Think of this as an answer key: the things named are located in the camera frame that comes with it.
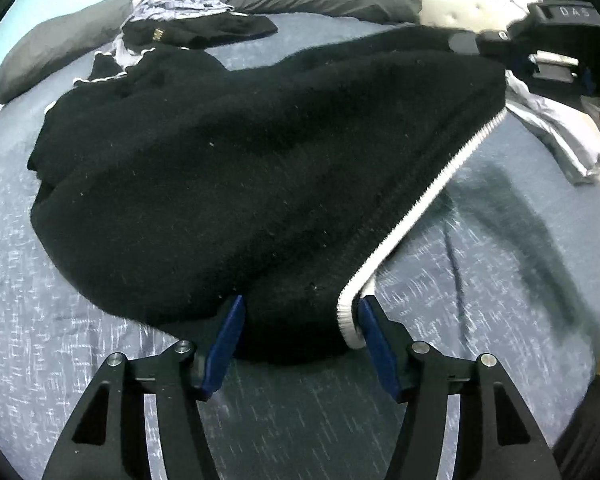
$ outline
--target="blue bedsheet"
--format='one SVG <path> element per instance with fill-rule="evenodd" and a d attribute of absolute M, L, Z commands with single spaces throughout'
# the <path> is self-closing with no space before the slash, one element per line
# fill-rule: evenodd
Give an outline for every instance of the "blue bedsheet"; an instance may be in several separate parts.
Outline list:
<path fill-rule="evenodd" d="M 210 52 L 239 69 L 384 29 L 310 14 L 271 19 L 278 34 Z M 109 353 L 136 358 L 173 342 L 77 294 L 29 222 L 38 182 L 26 161 L 43 110 L 88 75 L 92 59 L 0 113 L 0 447 L 24 480 L 42 476 Z M 440 351 L 495 354 L 553 443 L 600 356 L 600 186 L 572 186 L 509 116 L 379 269 L 376 294 L 390 318 Z M 154 478 L 165 479 L 154 404 L 147 408 Z M 366 352 L 352 351 L 293 368 L 234 362 L 201 413 L 223 479 L 367 480 L 383 478 L 404 407 L 382 391 Z M 452 400 L 441 479 L 451 476 L 457 414 Z"/>

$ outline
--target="mattress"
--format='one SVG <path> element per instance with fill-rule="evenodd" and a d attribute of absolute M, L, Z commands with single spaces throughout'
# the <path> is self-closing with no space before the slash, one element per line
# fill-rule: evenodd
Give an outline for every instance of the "mattress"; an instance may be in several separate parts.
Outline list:
<path fill-rule="evenodd" d="M 280 14 L 279 33 L 210 49 L 232 70 L 385 30 L 355 18 Z M 44 108 L 91 70 L 87 54 L 0 113 L 0 448 L 39 479 L 104 358 L 161 352 L 173 338 L 104 314 L 59 275 L 35 237 L 38 190 L 26 161 Z M 376 275 L 389 318 L 441 352 L 495 354 L 550 444 L 600 356 L 600 185 L 572 186 L 547 149 L 508 116 L 458 171 Z M 382 478 L 404 407 L 366 351 L 299 367 L 233 362 L 200 412 L 226 480 Z M 439 478 L 451 478 L 458 403 L 450 400 Z M 154 479 L 165 479 L 155 405 L 146 400 Z"/>

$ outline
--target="black fleece garment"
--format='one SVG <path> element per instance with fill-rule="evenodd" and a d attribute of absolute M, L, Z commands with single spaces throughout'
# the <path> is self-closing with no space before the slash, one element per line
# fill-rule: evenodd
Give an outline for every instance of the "black fleece garment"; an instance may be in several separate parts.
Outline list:
<path fill-rule="evenodd" d="M 340 291 L 504 106 L 503 67 L 448 52 L 449 34 L 397 28 L 235 72 L 160 46 L 78 83 L 29 160 L 33 227 L 109 313 L 190 338 L 243 294 L 238 356 L 343 352 Z"/>

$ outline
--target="metal screw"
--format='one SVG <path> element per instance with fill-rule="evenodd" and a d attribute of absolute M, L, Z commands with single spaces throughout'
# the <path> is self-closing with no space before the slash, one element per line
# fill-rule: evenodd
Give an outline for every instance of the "metal screw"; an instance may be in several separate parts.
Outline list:
<path fill-rule="evenodd" d="M 109 357 L 107 357 L 107 364 L 109 366 L 118 366 L 122 362 L 123 358 L 124 356 L 121 353 L 116 352 L 115 354 L 111 354 Z"/>
<path fill-rule="evenodd" d="M 482 361 L 483 365 L 488 366 L 489 368 L 498 364 L 498 360 L 491 354 L 482 354 L 480 356 L 480 361 Z"/>
<path fill-rule="evenodd" d="M 426 354 L 429 352 L 429 350 L 431 350 L 431 347 L 424 341 L 416 341 L 413 345 L 411 345 L 411 349 L 413 349 L 416 354 Z"/>
<path fill-rule="evenodd" d="M 189 341 L 178 341 L 176 343 L 177 354 L 186 354 L 189 350 L 191 350 L 191 343 Z"/>

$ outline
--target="gray pillow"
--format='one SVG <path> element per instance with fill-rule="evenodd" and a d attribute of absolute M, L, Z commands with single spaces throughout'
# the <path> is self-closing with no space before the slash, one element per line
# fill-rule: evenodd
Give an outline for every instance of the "gray pillow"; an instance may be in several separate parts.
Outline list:
<path fill-rule="evenodd" d="M 222 0 L 240 12 L 314 12 L 375 23 L 418 21 L 421 0 Z M 131 0 L 104 0 L 32 28 L 0 65 L 0 103 L 23 94 L 56 70 L 113 40 Z"/>

